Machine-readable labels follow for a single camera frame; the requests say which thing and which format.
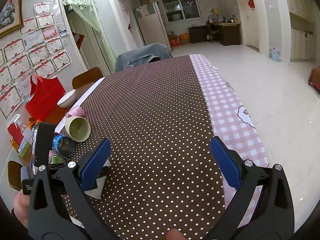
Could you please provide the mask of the right hand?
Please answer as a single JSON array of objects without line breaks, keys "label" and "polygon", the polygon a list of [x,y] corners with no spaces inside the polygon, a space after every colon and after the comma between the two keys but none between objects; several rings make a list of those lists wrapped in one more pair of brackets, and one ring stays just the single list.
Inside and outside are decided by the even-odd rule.
[{"label": "right hand", "polygon": [[187,240],[178,230],[171,229],[167,235],[166,240]]}]

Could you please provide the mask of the left hand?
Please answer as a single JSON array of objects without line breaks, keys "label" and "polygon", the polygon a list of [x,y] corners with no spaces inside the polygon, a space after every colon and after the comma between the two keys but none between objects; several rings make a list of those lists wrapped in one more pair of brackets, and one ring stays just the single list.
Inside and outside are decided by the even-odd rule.
[{"label": "left hand", "polygon": [[20,223],[28,228],[30,196],[20,191],[14,198],[14,214]]}]

